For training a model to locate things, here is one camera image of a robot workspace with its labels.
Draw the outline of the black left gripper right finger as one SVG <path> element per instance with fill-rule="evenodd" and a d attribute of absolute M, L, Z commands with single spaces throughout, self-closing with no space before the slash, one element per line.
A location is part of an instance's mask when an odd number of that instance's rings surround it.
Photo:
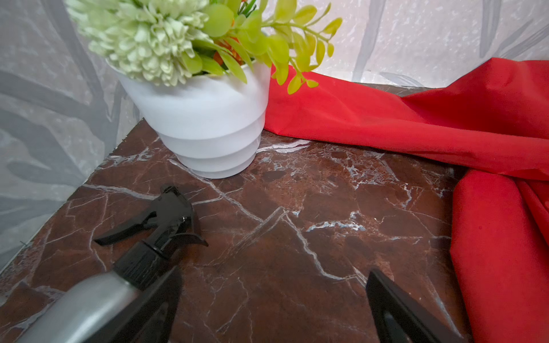
<path fill-rule="evenodd" d="M 464 342 L 381 270 L 370 271 L 365 286 L 381 342 Z"/>

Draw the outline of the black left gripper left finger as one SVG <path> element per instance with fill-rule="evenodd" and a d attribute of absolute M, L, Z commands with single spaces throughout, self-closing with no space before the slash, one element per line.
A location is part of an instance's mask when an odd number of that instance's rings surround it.
<path fill-rule="evenodd" d="M 174 267 L 86 341 L 170 341 L 181 291 L 182 274 Z"/>

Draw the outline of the red jacket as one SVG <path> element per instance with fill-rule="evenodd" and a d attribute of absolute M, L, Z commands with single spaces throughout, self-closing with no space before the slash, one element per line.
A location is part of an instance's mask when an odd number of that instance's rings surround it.
<path fill-rule="evenodd" d="M 399 97 L 320 74 L 270 90 L 268 131 L 465 166 L 450 248 L 476 342 L 548 341 L 548 63 L 493 58 Z"/>

